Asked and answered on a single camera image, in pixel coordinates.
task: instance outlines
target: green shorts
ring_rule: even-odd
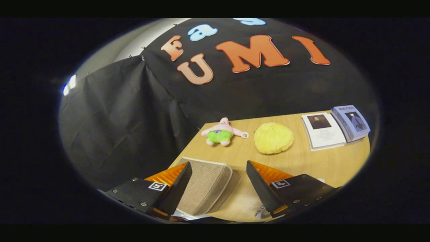
[[[206,141],[212,143],[221,143],[222,141],[230,142],[231,137],[233,137],[233,134],[227,130],[212,130],[209,132]]]

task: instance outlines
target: portrait photo on book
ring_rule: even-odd
[[[325,118],[324,115],[313,115],[308,116],[307,118],[309,119],[312,128],[315,130],[331,127],[329,121]]]
[[[366,129],[366,125],[357,112],[347,112],[345,115],[351,120],[351,123],[354,125],[354,128],[357,132]]]

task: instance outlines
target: orange letter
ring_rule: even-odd
[[[198,54],[191,58],[191,61],[197,63],[199,67],[203,70],[203,76],[198,77],[194,74],[194,72],[189,68],[189,63],[184,62],[178,66],[178,71],[182,72],[184,76],[193,84],[202,85],[208,83],[214,77],[214,73],[212,69],[208,66],[208,64],[203,60],[204,55]]]
[[[178,41],[180,38],[179,35],[175,35],[161,47],[161,50],[166,51],[170,55],[172,61],[175,61],[184,52],[184,50],[177,49],[182,47],[182,43]]]
[[[329,65],[330,61],[327,60],[321,51],[315,46],[312,40],[300,37],[300,36],[293,36],[293,39],[300,42],[302,45],[306,47],[306,49],[309,51],[309,54],[311,56],[310,61],[317,65]]]
[[[267,66],[288,65],[290,61],[284,58],[272,43],[272,37],[268,35],[255,35],[249,40],[249,48],[233,41],[223,42],[216,46],[222,50],[233,64],[234,73],[244,72],[251,67],[243,63],[242,59],[255,67],[261,65],[261,54],[264,56],[264,64]]]

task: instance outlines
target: blue letter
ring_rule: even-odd
[[[190,35],[190,40],[198,41],[206,36],[214,35],[216,32],[218,32],[218,29],[212,28],[209,25],[199,25],[188,31],[188,35]]]
[[[239,20],[244,25],[265,25],[266,24],[266,22],[258,18],[233,18],[233,19]]]

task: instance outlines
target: white wall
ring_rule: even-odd
[[[173,24],[180,24],[188,19],[189,18],[160,19],[115,39],[91,55],[78,68],[76,76],[73,78],[76,79],[76,85],[79,85],[79,81],[88,73],[95,72],[109,64],[129,58],[130,55],[139,55],[143,51],[143,46],[148,46],[161,34],[174,27]],[[73,87],[67,84],[64,88],[68,90]]]
[[[152,41],[158,38],[161,34],[173,28],[173,24],[180,24],[188,19],[165,19],[162,22],[155,24],[150,29],[141,33],[133,39],[124,49],[119,53],[115,61],[128,58],[130,55],[137,56],[143,51],[143,46],[148,46]]]

